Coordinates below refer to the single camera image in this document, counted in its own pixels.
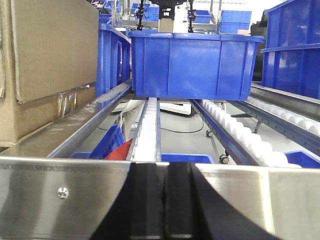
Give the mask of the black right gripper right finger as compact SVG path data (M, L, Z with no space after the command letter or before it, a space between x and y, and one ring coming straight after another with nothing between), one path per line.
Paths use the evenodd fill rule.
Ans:
M167 240L275 240L235 209L193 163L171 162L165 190Z

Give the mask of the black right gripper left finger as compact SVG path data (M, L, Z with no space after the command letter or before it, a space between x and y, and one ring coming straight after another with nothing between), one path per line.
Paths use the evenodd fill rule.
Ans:
M131 163L125 182L91 240L162 240L162 194L155 163Z

